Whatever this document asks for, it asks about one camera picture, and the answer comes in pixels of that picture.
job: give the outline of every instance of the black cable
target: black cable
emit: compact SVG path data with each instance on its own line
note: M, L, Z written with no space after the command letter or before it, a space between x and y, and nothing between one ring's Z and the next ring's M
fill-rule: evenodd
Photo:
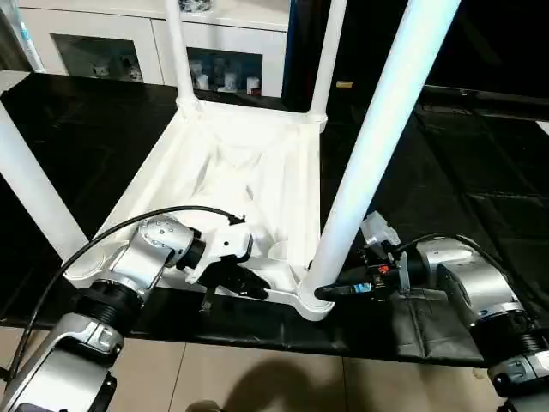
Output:
M31 314L31 318L28 321L27 326L25 327L25 330L23 331L23 334L21 335L21 339L19 340L19 344L17 345L17 349L15 350L14 359L11 361L11 365L9 367L9 374L8 378L6 379L6 388L8 387L9 383L15 378L17 375L17 372L19 371L19 365L21 364L21 360L23 356L25 355L25 351L27 350L28 345L28 339L31 335L31 332L34 327L34 323L36 322L36 318L38 317L39 310L41 309L42 305L44 305L45 298L50 293L51 288L55 284L55 282L63 275L64 272L67 271L67 269L74 263L78 258L80 258L84 253L89 251L92 247L97 245L101 240L109 237L113 233L117 232L120 229L123 229L129 225L133 225L134 223L137 223L139 221L142 221L144 219L147 219L149 217L154 217L157 215L163 215L165 213L171 213L171 212L179 212L184 210L201 210L203 212L209 212L209 213L215 213L217 215L225 216L229 220L229 224L237 224L237 223L243 223L244 219L239 218L235 215L232 215L224 210L216 209L216 208L210 208L207 206L172 206L170 208L163 208L158 210L153 210L151 212L143 213L142 215L138 215L136 217L132 217L131 219L128 219L127 221L123 221L122 223L118 223L117 225L105 230L103 233L97 235L94 239L92 239L89 243L84 245L79 251L77 251L74 255L72 255L64 264L61 266L61 268L53 275L53 277L50 279L50 282L47 284L47 286L44 289L44 292L42 295L40 295L40 298L36 304L36 306L33 309L33 313Z

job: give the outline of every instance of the glass cabinet door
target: glass cabinet door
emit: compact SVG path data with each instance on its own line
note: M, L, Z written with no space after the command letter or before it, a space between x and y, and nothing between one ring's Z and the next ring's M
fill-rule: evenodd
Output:
M51 36L69 75L143 82L133 41L70 34Z
M195 89L261 95L262 55L188 47Z
M162 84L149 19L21 8L48 73Z

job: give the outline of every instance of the shelf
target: shelf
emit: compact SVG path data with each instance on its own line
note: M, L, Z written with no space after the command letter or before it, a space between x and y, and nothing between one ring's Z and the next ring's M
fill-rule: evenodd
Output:
M290 0L213 0L212 10L181 21L287 32ZM163 0L20 0L20 7L165 19Z

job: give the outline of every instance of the small yellow object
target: small yellow object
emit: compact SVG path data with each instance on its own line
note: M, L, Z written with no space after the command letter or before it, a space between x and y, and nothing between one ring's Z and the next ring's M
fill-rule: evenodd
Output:
M337 88L353 88L353 82L347 82L345 80L338 80L335 83Z

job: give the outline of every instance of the white cabinet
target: white cabinet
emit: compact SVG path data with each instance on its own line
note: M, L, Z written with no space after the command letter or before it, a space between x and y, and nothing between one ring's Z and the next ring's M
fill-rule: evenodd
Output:
M149 19L21 9L48 73L162 84Z
M223 76L218 70L221 60L225 69L237 72L238 89L243 89L244 93L246 78L257 77L262 95L281 96L286 33L189 22L181 24L191 68L193 62L200 62L202 70L208 74L210 89L220 86L215 77ZM175 86L175 66L166 21L154 20L153 29L164 82Z
M175 86L163 3L20 1L48 73ZM206 75L196 85L281 96L289 0L214 0L211 12L181 16L191 68Z

